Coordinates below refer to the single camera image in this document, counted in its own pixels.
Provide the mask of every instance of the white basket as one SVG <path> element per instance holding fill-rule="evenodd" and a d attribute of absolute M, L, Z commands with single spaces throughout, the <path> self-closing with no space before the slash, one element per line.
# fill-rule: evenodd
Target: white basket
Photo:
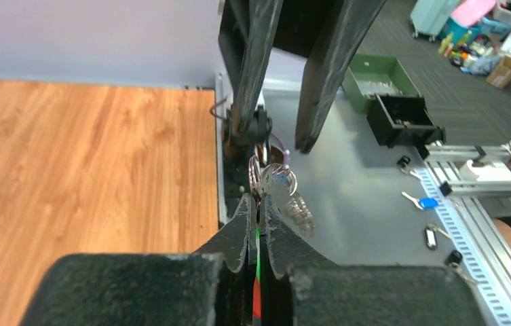
<path fill-rule="evenodd" d="M 506 22 L 507 24 L 511 25 L 511 11 L 502 8 L 499 1 L 493 8 L 493 18 L 500 22 Z"/>

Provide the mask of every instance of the white wall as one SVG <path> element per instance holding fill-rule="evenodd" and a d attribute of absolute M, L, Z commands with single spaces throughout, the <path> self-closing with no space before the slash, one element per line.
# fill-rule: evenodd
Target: white wall
<path fill-rule="evenodd" d="M 219 0 L 0 0 L 0 77 L 212 86 Z M 273 53 L 268 77 L 304 61 Z"/>

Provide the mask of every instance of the light blue suitcase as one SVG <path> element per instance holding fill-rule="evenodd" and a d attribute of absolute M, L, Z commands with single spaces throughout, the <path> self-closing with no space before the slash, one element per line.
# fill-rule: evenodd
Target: light blue suitcase
<path fill-rule="evenodd" d="M 421 34 L 428 36 L 429 42 L 435 42 L 458 4 L 459 0 L 418 0 L 411 12 L 413 38 Z"/>

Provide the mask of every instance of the gray carpet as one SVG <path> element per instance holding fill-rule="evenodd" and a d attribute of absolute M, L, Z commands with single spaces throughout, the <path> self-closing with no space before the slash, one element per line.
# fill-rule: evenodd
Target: gray carpet
<path fill-rule="evenodd" d="M 439 43 L 411 38 L 415 0 L 387 0 L 359 52 L 396 56 L 425 96 L 451 145 L 499 145 L 511 139 L 511 84 L 499 90 L 466 75 L 437 53 Z"/>

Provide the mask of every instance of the wooden surface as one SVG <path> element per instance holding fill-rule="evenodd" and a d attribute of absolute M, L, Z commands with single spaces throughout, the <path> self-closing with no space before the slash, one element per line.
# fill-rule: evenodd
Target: wooden surface
<path fill-rule="evenodd" d="M 189 252 L 217 231 L 213 102 L 0 80 L 0 326 L 63 255 Z"/>

